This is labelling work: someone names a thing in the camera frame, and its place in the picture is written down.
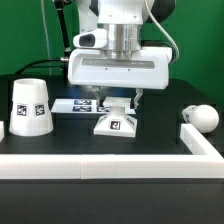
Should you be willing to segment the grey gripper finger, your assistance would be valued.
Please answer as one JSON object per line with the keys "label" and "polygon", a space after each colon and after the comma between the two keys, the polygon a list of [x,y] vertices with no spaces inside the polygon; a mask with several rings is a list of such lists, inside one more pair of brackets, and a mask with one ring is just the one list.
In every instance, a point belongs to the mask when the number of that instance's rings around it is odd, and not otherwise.
{"label": "grey gripper finger", "polygon": [[92,87],[93,95],[95,96],[97,106],[101,107],[103,105],[105,97],[101,94],[100,88],[98,86]]}
{"label": "grey gripper finger", "polygon": [[143,95],[143,89],[142,88],[136,88],[136,95],[133,99],[134,109],[137,109],[137,107],[139,105],[139,100],[141,99],[142,95]]}

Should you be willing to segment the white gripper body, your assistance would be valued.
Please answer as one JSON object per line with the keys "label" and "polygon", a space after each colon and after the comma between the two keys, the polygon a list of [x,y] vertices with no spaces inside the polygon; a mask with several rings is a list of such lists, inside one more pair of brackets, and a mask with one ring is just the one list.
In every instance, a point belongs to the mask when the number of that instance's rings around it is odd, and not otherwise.
{"label": "white gripper body", "polygon": [[76,49],[68,66],[74,85],[165,89],[169,82],[170,47],[143,47],[130,60],[109,59],[96,49]]}

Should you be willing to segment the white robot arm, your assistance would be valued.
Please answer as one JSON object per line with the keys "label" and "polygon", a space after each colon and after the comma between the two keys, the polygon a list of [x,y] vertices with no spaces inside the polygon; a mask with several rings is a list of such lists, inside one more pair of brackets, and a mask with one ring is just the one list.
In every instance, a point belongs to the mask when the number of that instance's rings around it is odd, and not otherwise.
{"label": "white robot arm", "polygon": [[160,26],[174,11],[176,0],[77,0],[80,34],[68,65],[73,85],[134,88],[137,106],[145,89],[164,89],[168,65],[177,61],[175,42],[143,42],[141,27]]}

